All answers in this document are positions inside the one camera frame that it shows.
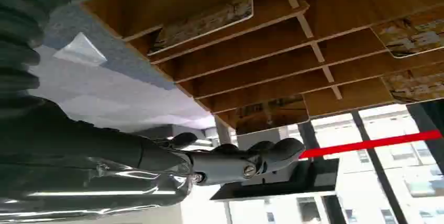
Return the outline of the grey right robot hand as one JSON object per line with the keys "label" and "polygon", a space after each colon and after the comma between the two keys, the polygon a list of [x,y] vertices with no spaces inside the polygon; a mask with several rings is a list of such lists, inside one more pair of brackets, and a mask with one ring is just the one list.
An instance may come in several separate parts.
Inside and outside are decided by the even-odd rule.
{"label": "grey right robot hand", "polygon": [[196,135],[151,140],[70,119],[50,101],[1,106],[1,223],[94,219],[171,206],[194,185],[244,182],[294,163],[304,145],[286,138],[247,150],[224,144],[184,151]]}

